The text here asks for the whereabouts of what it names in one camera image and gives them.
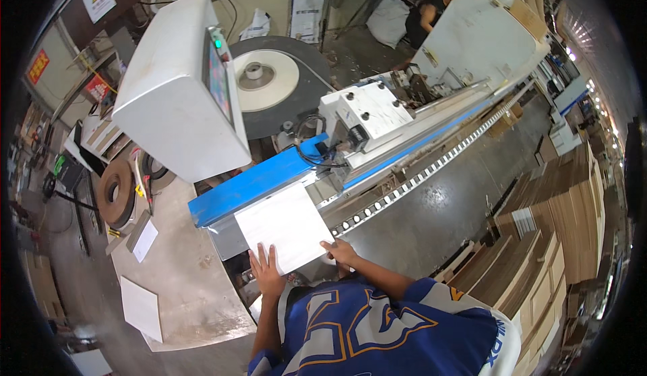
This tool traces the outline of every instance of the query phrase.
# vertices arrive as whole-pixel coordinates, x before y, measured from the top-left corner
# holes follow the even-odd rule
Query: worker in black shirt
[[[427,35],[433,30],[450,1],[420,0],[416,6],[411,8],[404,24],[411,47],[417,50],[423,45]],[[394,70],[404,70],[410,62],[411,59],[407,59],[404,63],[396,66]]]

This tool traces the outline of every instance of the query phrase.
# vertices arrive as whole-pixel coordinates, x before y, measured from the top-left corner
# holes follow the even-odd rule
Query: hand
[[[336,238],[332,244],[326,241],[319,244],[328,251],[328,259],[335,259],[350,267],[353,267],[353,263],[359,258],[351,245],[343,239]]]
[[[258,282],[258,289],[263,294],[263,297],[278,299],[285,289],[285,278],[279,275],[276,270],[276,249],[274,244],[270,246],[269,262],[265,259],[265,251],[263,244],[258,244],[258,259],[254,255],[254,251],[249,250],[249,264],[252,266],[252,273]]]

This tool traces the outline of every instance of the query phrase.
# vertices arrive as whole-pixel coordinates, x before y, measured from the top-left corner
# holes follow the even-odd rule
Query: ceiling
[[[601,0],[563,0],[563,25],[574,50],[591,67],[596,88],[624,145],[627,123],[639,113],[642,99],[638,79],[620,31]]]

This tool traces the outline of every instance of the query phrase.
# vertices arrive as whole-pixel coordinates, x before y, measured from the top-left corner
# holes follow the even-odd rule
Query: metal track
[[[522,88],[512,99],[510,99],[495,115],[489,118],[486,122],[478,127],[468,138],[460,142],[456,147],[449,150],[441,158],[436,160],[433,164],[422,170],[419,174],[400,185],[397,189],[391,191],[388,195],[383,196],[377,202],[365,206],[364,209],[356,212],[349,218],[343,220],[338,225],[329,228],[332,235],[339,237],[351,231],[353,228],[367,222],[369,219],[374,218],[378,213],[384,211],[387,207],[393,205],[395,201],[401,199],[412,190],[416,189],[420,184],[429,179],[431,176],[441,170],[450,161],[454,160],[458,154],[465,151],[467,147],[473,144],[479,137],[483,135],[497,120],[499,120],[510,108],[525,94],[532,85],[535,79],[530,80],[524,88]]]

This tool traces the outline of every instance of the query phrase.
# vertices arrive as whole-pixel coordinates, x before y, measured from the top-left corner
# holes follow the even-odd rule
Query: red sign
[[[92,95],[97,102],[101,102],[110,90],[108,86],[96,75],[92,77],[92,80],[90,80],[87,85],[85,85],[85,89],[87,92],[90,92],[90,95]]]
[[[44,50],[41,49],[38,52],[38,56],[32,64],[32,68],[29,69],[29,79],[32,80],[32,84],[36,85],[40,76],[43,75],[44,68],[49,64],[49,58],[44,53]]]

